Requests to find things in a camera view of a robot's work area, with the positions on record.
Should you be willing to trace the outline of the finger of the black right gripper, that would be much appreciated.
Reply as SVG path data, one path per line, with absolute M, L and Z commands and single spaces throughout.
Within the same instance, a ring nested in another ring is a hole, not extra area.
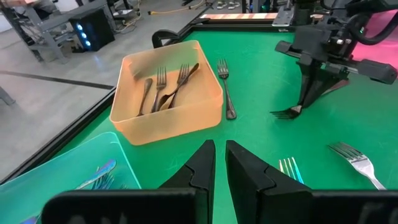
M 277 52 L 297 57 L 302 81 L 298 105 L 310 106 L 315 101 L 315 65 L 309 54 L 293 48 L 293 44 L 281 40 L 275 47 Z
M 309 66 L 305 80 L 305 107 L 308 108 L 327 90 L 341 81 L 348 80 L 350 73 L 364 75 L 373 81 L 391 85 L 397 78 L 397 69 L 388 63 L 363 59 L 361 61 L 316 62 Z

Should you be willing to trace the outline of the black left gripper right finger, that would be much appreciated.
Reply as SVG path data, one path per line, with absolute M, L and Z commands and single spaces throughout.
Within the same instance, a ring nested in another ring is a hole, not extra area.
M 225 159 L 238 223 L 397 223 L 395 190 L 314 190 L 233 140 Z

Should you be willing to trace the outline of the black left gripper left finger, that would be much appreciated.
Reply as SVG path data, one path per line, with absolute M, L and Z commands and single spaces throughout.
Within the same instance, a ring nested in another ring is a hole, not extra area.
M 206 140 L 159 188 L 62 192 L 45 204 L 42 223 L 211 223 L 215 162 L 215 144 Z

